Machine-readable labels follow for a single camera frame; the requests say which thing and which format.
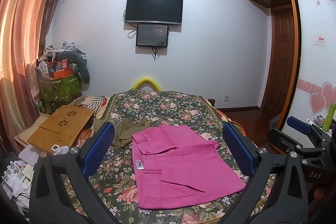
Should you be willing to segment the pink pants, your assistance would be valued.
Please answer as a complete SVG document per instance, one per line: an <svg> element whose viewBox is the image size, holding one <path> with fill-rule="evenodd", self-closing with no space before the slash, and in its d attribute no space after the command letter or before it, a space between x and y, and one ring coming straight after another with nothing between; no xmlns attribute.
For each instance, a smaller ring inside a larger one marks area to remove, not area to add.
<svg viewBox="0 0 336 224"><path fill-rule="evenodd" d="M142 209L176 209L235 194L245 183L206 140L187 125L162 124L132 136L132 160Z"/></svg>

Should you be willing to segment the green bottle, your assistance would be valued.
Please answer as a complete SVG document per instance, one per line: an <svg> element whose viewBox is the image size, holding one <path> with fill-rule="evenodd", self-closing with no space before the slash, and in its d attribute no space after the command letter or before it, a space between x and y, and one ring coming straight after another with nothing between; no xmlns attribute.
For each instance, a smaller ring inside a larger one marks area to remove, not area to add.
<svg viewBox="0 0 336 224"><path fill-rule="evenodd" d="M327 112L327 116L325 118L325 121L323 123L322 129L324 132L328 132L331 122L333 120L334 114L335 114L336 104L334 102L331 102L329 111Z"/></svg>

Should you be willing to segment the wooden lap desk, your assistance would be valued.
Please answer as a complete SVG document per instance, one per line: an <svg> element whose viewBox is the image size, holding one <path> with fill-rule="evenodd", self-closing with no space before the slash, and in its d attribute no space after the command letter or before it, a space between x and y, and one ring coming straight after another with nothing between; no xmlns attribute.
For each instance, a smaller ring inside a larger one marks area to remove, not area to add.
<svg viewBox="0 0 336 224"><path fill-rule="evenodd" d="M93 109L62 106L38 127L28 143L49 153L56 152L59 147L70 148L93 115Z"/></svg>

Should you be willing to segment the brown wooden door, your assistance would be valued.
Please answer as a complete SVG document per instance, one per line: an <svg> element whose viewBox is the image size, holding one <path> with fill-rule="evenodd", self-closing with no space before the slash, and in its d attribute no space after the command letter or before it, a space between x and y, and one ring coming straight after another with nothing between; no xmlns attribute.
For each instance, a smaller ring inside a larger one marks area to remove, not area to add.
<svg viewBox="0 0 336 224"><path fill-rule="evenodd" d="M290 6L276 7L272 15L270 65L261 113L268 119L281 114L289 90L294 55L294 21Z"/></svg>

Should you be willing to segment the colourful fleece blanket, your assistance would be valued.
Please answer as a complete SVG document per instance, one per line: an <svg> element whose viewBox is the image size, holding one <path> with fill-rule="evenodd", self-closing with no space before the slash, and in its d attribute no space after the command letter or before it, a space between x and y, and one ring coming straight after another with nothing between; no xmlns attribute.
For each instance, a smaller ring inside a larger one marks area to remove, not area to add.
<svg viewBox="0 0 336 224"><path fill-rule="evenodd" d="M238 129L239 131L242 133L243 136L246 136L245 130L244 128L236 121L231 120L230 118L228 118L226 116L226 114L224 114L223 112L221 112L219 109L215 108L215 100L214 99L209 99L206 100L206 102L212 107L212 109L218 114L219 118L223 121L223 122L232 122Z"/></svg>

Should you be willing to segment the green storage bag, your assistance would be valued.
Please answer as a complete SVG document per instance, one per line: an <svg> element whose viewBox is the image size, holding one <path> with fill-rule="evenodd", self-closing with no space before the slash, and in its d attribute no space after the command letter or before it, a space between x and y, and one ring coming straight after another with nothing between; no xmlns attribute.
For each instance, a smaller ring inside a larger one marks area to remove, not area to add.
<svg viewBox="0 0 336 224"><path fill-rule="evenodd" d="M45 77L39 79L39 110L41 113L51 115L58 108L68 105L81 95L81 83L76 75L57 80Z"/></svg>

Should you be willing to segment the floral bed cover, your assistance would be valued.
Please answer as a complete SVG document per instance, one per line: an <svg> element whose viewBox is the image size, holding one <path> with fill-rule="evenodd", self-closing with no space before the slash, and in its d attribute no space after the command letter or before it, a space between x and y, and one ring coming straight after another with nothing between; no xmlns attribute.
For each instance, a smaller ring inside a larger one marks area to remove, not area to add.
<svg viewBox="0 0 336 224"><path fill-rule="evenodd" d="M202 97L132 89L72 105L94 111L78 147L114 125L89 182L119 223L216 223L249 181L222 137L227 118Z"/></svg>

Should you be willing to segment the grey plush pillow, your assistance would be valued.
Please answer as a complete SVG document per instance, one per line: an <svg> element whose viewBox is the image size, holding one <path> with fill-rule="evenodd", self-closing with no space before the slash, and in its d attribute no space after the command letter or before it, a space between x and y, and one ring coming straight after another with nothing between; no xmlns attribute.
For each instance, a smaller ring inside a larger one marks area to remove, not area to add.
<svg viewBox="0 0 336 224"><path fill-rule="evenodd" d="M77 68L75 69L75 73L77 75L80 75L84 83L87 84L90 82L90 75L87 68L87 62L79 53L73 51L59 52L56 53L56 60L57 61L67 60L70 63L75 64L77 66Z"/></svg>

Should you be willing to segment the orange box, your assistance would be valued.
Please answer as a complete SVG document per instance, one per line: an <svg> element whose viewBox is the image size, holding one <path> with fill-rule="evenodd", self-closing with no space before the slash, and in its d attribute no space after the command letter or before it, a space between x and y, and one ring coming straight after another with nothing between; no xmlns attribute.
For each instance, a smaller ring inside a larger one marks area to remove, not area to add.
<svg viewBox="0 0 336 224"><path fill-rule="evenodd" d="M54 79L55 80L63 79L71 75L73 75L73 72L71 69L62 69L62 70L58 70L54 72Z"/></svg>

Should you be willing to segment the white paper clutter pile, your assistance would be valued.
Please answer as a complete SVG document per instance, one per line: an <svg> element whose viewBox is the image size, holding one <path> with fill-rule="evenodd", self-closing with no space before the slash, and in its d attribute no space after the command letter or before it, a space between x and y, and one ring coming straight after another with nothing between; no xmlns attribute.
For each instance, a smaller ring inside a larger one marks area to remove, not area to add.
<svg viewBox="0 0 336 224"><path fill-rule="evenodd" d="M33 223L61 223L74 212L74 207L64 186L62 175L66 164L72 160L67 146L54 145L52 152L42 151L37 160L28 163L11 161L3 171L2 195L26 216L30 214Z"/></svg>

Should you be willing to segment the white wardrobe sliding door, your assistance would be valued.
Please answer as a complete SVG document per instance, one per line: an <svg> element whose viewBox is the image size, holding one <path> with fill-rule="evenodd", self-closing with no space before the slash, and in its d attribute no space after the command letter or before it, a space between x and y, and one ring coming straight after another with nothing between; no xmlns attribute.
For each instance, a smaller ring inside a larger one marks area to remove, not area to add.
<svg viewBox="0 0 336 224"><path fill-rule="evenodd" d="M335 102L335 0L297 0L301 58L289 116L325 117Z"/></svg>

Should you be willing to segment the pink striped curtain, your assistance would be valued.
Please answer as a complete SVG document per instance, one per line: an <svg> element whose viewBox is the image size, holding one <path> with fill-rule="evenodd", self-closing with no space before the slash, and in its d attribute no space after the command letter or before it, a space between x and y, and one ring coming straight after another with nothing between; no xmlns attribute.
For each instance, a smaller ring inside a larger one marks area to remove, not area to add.
<svg viewBox="0 0 336 224"><path fill-rule="evenodd" d="M1 0L1 144L9 151L38 118L35 68L58 1Z"/></svg>

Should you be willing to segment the yellow foam bed rail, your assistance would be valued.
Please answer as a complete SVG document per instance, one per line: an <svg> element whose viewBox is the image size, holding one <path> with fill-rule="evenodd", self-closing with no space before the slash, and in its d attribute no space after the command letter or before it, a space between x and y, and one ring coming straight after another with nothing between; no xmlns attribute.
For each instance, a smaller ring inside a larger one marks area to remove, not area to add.
<svg viewBox="0 0 336 224"><path fill-rule="evenodd" d="M142 77L139 80L137 80L133 86L131 87L132 89L140 89L140 87L144 85L150 85L153 90L155 91L162 91L161 86L151 77Z"/></svg>

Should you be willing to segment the small wall monitor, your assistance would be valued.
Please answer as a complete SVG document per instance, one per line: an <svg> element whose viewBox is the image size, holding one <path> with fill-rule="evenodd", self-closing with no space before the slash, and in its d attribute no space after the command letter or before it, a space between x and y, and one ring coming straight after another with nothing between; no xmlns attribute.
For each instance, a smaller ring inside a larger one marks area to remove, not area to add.
<svg viewBox="0 0 336 224"><path fill-rule="evenodd" d="M166 48L169 26L161 24L139 24L137 27L136 46Z"/></svg>

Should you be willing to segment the large wall television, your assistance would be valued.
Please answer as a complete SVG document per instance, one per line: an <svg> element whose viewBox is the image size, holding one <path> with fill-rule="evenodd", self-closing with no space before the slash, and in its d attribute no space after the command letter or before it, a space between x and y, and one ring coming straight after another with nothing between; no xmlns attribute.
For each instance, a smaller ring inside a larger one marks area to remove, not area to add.
<svg viewBox="0 0 336 224"><path fill-rule="evenodd" d="M181 25L183 0L127 0L125 21Z"/></svg>

